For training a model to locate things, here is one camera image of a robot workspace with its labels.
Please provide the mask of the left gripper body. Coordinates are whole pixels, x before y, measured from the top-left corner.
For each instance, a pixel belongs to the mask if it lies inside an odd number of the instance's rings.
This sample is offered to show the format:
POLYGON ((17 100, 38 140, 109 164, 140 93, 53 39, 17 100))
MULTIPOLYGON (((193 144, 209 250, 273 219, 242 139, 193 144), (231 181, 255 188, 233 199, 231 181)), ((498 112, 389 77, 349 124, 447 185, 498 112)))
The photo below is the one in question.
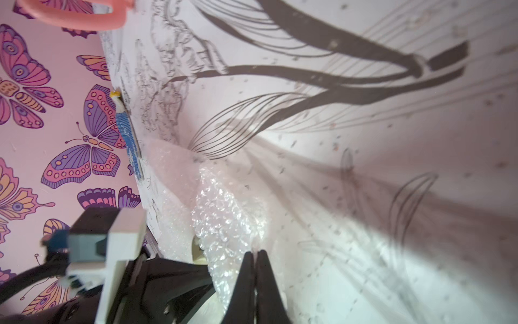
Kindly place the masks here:
POLYGON ((81 289, 80 297, 54 314, 53 323, 94 323, 108 307, 106 323, 188 323, 215 293, 206 265, 144 255, 126 264, 113 298, 101 301, 104 286, 81 289))

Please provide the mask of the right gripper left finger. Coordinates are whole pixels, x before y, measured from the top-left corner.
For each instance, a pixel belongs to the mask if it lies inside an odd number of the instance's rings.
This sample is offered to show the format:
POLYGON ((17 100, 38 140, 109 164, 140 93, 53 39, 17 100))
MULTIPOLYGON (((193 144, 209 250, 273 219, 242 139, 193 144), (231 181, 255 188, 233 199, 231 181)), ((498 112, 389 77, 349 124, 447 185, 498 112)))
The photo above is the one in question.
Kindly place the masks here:
POLYGON ((221 324, 253 324, 255 314, 254 255, 247 252, 241 263, 234 291, 221 324))

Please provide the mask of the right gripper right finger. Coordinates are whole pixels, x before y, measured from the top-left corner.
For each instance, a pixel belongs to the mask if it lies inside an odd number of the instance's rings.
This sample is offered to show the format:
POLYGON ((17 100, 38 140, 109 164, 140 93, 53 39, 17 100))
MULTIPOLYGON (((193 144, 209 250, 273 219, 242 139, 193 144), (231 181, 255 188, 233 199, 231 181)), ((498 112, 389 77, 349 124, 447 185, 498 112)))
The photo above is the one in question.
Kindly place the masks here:
POLYGON ((258 324, 291 323, 265 250, 261 250, 257 254, 256 291, 256 322, 258 324))

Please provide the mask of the clear bubble wrap sheet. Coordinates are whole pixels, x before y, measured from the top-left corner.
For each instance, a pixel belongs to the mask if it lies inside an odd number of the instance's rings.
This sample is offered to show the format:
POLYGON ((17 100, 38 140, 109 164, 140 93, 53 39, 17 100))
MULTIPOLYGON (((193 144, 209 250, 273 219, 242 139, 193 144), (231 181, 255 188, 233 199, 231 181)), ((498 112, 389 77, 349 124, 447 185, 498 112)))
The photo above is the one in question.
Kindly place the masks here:
POLYGON ((233 178, 206 157, 164 140, 144 142, 149 173, 153 228, 159 249, 175 261, 192 261, 193 237, 199 238, 215 293, 194 314, 194 323, 221 323, 229 306, 244 255, 267 251, 267 211, 241 194, 233 178))

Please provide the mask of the cream dinner plate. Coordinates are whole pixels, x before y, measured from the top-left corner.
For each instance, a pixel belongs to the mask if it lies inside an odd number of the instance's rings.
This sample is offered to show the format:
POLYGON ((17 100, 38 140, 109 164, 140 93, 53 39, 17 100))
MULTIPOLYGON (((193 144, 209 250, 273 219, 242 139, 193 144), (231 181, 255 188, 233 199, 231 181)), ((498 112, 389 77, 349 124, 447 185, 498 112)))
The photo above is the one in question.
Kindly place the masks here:
POLYGON ((196 265, 208 265, 204 251, 200 247, 199 238, 194 236, 191 245, 192 261, 196 265))

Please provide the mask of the blue work glove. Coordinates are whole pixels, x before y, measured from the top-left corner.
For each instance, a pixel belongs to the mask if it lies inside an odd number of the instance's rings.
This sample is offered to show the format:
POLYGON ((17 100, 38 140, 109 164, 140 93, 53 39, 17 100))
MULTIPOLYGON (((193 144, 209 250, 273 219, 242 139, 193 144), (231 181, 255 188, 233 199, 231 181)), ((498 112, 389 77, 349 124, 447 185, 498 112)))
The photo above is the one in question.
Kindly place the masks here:
POLYGON ((129 111, 125 108, 119 91, 111 91, 110 97, 115 104, 115 119, 120 135, 126 144, 129 163, 133 167, 134 175, 138 181, 143 181, 144 174, 140 166, 141 152, 138 141, 134 133, 134 127, 129 111))

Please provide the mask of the pink watering can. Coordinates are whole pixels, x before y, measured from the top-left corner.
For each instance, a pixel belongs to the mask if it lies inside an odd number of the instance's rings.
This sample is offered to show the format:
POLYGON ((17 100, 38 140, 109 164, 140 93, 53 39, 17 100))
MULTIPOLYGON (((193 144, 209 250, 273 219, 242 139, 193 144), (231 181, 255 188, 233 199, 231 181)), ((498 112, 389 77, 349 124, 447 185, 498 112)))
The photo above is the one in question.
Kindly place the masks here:
POLYGON ((63 8, 51 7, 41 1, 17 1, 17 4, 32 17, 62 28, 78 31, 111 31, 124 26, 127 12, 134 8, 135 1, 90 1, 93 4, 105 5, 111 9, 109 13, 88 13, 70 11, 66 3, 63 8))

